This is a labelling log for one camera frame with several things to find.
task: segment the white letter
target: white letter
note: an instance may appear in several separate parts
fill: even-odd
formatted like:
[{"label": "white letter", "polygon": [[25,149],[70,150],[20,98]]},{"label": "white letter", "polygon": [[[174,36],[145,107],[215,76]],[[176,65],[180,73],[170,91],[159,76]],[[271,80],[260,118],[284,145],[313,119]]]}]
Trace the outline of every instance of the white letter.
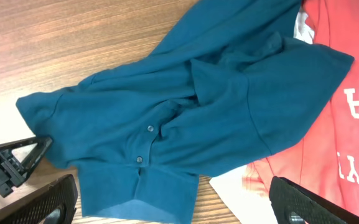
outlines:
[{"label": "white letter", "polygon": [[343,92],[347,95],[347,101],[349,104],[349,108],[351,109],[351,114],[354,118],[359,119],[359,113],[356,113],[355,107],[359,107],[359,100],[353,100],[353,94],[355,93],[355,89],[344,89]]},{"label": "white letter", "polygon": [[345,177],[344,177],[344,175],[343,175],[342,172],[341,172],[340,159],[338,159],[338,171],[339,171],[339,173],[340,173],[341,179],[344,179]]},{"label": "white letter", "polygon": [[347,180],[352,183],[355,183],[355,179],[353,178],[353,176],[356,176],[356,182],[359,184],[359,175],[355,170],[355,159],[352,156],[347,156],[347,158],[349,160],[349,165],[351,167]]}]

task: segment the wood grain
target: wood grain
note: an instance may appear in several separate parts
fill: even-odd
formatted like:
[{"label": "wood grain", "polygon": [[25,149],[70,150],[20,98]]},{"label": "wood grain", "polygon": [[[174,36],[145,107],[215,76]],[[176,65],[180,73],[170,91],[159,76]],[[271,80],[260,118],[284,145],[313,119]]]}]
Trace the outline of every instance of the wood grain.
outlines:
[{"label": "wood grain", "polygon": [[[106,68],[145,57],[196,0],[0,0],[0,143],[32,136],[15,102],[36,91],[76,85]],[[6,206],[75,169],[42,161]],[[201,177],[194,223],[238,223]],[[147,223],[82,217],[74,223]]]}]

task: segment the wooden table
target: wooden table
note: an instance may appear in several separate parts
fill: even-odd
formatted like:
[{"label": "wooden table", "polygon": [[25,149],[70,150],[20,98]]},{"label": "wooden table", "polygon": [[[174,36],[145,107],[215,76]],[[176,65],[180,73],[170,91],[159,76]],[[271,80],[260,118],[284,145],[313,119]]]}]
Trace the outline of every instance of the wooden table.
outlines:
[{"label": "wooden table", "polygon": [[[76,85],[85,77],[145,57],[196,0],[0,0],[0,143],[33,134],[18,113],[20,96]],[[56,178],[76,174],[42,161],[2,206]],[[238,223],[202,177],[195,223]],[[147,223],[81,216],[74,223]]]}]

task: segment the table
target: table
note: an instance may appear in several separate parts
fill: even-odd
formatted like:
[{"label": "table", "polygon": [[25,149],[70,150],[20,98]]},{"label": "table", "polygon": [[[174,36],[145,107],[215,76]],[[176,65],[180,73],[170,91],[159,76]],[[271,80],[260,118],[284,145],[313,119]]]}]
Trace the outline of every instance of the table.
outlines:
[{"label": "table", "polygon": [[[0,143],[33,136],[18,97],[76,85],[85,77],[145,57],[196,0],[0,0]],[[6,206],[75,169],[43,160],[31,178],[1,200]],[[194,223],[239,223],[200,178]],[[147,223],[81,216],[74,223]]]}]

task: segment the folded cloth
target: folded cloth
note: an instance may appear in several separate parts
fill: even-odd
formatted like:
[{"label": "folded cloth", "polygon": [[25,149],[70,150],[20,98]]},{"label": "folded cloth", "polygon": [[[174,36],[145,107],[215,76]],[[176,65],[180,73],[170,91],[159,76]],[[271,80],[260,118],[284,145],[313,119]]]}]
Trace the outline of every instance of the folded cloth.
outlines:
[{"label": "folded cloth", "polygon": [[18,99],[83,215],[190,223],[199,175],[300,141],[353,62],[292,38],[300,3],[200,1],[148,57]]}]

